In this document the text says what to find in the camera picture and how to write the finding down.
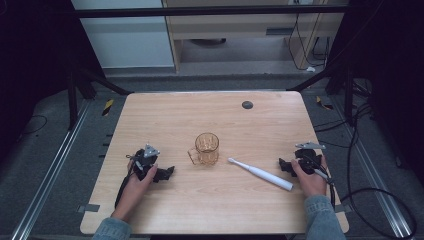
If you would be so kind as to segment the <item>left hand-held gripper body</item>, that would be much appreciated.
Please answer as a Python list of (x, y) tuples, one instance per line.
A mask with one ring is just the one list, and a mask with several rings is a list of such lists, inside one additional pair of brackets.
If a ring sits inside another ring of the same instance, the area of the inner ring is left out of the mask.
[(159, 154), (159, 150), (150, 144), (146, 144), (144, 148), (139, 149), (135, 154), (127, 155), (127, 158), (132, 161), (128, 174), (135, 174), (139, 180), (143, 180), (156, 163)]

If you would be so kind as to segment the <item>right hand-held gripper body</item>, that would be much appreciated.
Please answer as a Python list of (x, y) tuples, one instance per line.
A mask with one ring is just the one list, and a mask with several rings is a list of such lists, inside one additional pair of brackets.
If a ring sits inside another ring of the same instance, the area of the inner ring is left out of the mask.
[(305, 173), (308, 175), (317, 172), (326, 173), (326, 170), (322, 166), (322, 156), (317, 155), (315, 152), (316, 149), (325, 149), (324, 145), (309, 141), (296, 144), (296, 147), (295, 157), (299, 159), (298, 164)]

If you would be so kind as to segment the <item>person's right hand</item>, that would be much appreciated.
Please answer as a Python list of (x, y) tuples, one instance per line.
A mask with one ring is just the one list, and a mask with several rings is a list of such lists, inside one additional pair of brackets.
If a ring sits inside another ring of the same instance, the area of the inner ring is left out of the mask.
[(300, 186), (306, 198), (327, 194), (327, 182), (324, 178), (314, 173), (312, 175), (306, 174), (298, 163), (297, 159), (291, 161), (292, 168), (299, 179)]

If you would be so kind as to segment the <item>person's left hand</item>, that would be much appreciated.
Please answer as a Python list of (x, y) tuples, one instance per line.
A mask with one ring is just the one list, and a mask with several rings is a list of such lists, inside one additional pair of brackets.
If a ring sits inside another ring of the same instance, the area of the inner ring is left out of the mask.
[(143, 180), (139, 180), (138, 177), (134, 175), (129, 177), (121, 198), (111, 214), (112, 218), (124, 222), (130, 221), (144, 194), (147, 192), (149, 185), (153, 182), (156, 172), (157, 165), (153, 165)]

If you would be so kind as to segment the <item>white electric toothbrush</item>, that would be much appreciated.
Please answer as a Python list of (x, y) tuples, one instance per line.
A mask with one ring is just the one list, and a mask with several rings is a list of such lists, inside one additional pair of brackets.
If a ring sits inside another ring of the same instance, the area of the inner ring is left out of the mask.
[(281, 189), (284, 189), (286, 191), (291, 191), (293, 189), (293, 184), (291, 182), (284, 180), (278, 176), (275, 176), (265, 170), (237, 161), (234, 158), (228, 158), (227, 161), (233, 165), (240, 167), (241, 169), (244, 169), (245, 171), (249, 172), (250, 174), (256, 177), (265, 180), (266, 182), (278, 186)]

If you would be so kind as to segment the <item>amber glass mug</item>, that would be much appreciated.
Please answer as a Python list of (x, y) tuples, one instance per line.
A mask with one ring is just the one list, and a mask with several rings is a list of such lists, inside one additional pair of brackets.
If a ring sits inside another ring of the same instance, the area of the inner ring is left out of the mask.
[(219, 138), (214, 133), (201, 133), (187, 154), (194, 165), (214, 165), (219, 159), (219, 145)]

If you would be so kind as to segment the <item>yellow black hazard tape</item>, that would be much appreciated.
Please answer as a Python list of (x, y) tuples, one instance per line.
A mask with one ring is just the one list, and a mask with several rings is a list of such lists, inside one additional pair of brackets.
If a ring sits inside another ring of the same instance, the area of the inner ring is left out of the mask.
[(317, 96), (316, 103), (324, 109), (333, 110), (333, 104), (328, 96)]
[(107, 116), (110, 112), (110, 109), (114, 103), (114, 99), (108, 99), (105, 103), (105, 106), (102, 111), (102, 116)]

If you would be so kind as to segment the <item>black metal stand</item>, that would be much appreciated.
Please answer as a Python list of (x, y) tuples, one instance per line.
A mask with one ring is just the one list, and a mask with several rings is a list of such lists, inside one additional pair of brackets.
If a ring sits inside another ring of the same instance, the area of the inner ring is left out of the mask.
[(92, 71), (84, 68), (71, 67), (67, 70), (67, 91), (69, 104), (69, 130), (72, 130), (78, 121), (78, 109), (76, 93), (80, 91), (84, 99), (94, 99), (97, 92), (92, 86), (94, 81), (112, 90), (119, 95), (129, 95), (131, 91), (125, 90)]
[(301, 92), (324, 78), (329, 79), (325, 87), (325, 91), (328, 94), (336, 94), (341, 89), (344, 89), (344, 116), (348, 124), (353, 125), (353, 71), (348, 63), (328, 64), (323, 71), (303, 83), (288, 88), (288, 91)]

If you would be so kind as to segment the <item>white cabinet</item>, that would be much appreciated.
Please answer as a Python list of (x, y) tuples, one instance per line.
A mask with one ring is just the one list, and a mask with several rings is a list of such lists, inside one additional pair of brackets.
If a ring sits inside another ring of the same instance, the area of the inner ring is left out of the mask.
[[(76, 10), (162, 8), (161, 0), (71, 0)], [(103, 69), (173, 67), (164, 17), (83, 18)]]

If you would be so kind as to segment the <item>light wooden desk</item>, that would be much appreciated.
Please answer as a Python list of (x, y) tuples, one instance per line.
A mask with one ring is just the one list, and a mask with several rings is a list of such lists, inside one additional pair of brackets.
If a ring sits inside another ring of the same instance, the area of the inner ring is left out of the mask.
[[(260, 5), (336, 5), (348, 0), (161, 0), (165, 8)], [(294, 64), (305, 68), (315, 41), (334, 37), (342, 13), (247, 14), (215, 16), (170, 16), (166, 19), (174, 62), (180, 62), (181, 42), (188, 39), (219, 39), (283, 36)]]

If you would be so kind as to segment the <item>aluminium floor rail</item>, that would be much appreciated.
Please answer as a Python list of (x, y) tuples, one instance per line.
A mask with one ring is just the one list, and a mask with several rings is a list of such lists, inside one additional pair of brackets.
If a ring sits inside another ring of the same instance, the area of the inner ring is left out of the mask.
[[(346, 117), (344, 116), (343, 105), (340, 100), (334, 99), (333, 105), (335, 111), (339, 114), (339, 116), (343, 120), (344, 129), (347, 134), (351, 137), (351, 141), (348, 147), (348, 155), (347, 155), (347, 190), (348, 194), (346, 195), (346, 199), (350, 202), (350, 206), (353, 211), (357, 214), (357, 216), (370, 228), (375, 230), (382, 236), (386, 238), (390, 238), (392, 240), (415, 240), (415, 233), (417, 230), (416, 219), (415, 217), (409, 213), (409, 219), (412, 221), (412, 225), (409, 225), (407, 219), (404, 217), (401, 207), (403, 206), (403, 202), (396, 198), (395, 195), (391, 194), (381, 176), (377, 172), (376, 168), (371, 162), (371, 159), (359, 137), (359, 133), (357, 132), (357, 116), (362, 112), (366, 111), (369, 106), (364, 105), (360, 106), (356, 113), (353, 114), (353, 125), (349, 125)], [(360, 188), (356, 190), (352, 190), (351, 188), (351, 160), (355, 158), (362, 167), (362, 171), (364, 172), (364, 176), (369, 182), (370, 186), (365, 188)], [(355, 203), (354, 196), (357, 194), (362, 194), (365, 192), (370, 192), (375, 195), (381, 211), (385, 214), (386, 220), (390, 225), (393, 235), (389, 233), (384, 233), (380, 231), (376, 226), (372, 225), (365, 216), (359, 211), (358, 205)]]
[(39, 185), (30, 205), (25, 214), (19, 221), (11, 235), (11, 240), (27, 240), (30, 233), (43, 209), (47, 198), (60, 174), (63, 164), (69, 155), (70, 150), (80, 132), (80, 129), (86, 119), (88, 110), (91, 106), (91, 100), (83, 100), (81, 108), (77, 112), (77, 120), (74, 126), (66, 132), (66, 135), (57, 150), (41, 184)]

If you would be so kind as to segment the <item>black horizontal frame bar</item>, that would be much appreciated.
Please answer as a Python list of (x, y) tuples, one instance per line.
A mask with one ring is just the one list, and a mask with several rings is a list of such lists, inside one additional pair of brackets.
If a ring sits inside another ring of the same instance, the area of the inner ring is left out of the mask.
[(172, 7), (172, 8), (136, 8), (136, 9), (93, 9), (74, 10), (72, 15), (78, 18), (112, 17), (161, 17), (161, 16), (213, 16), (245, 14), (300, 14), (300, 13), (344, 13), (350, 5), (261, 5), (261, 6), (208, 6), (208, 7)]

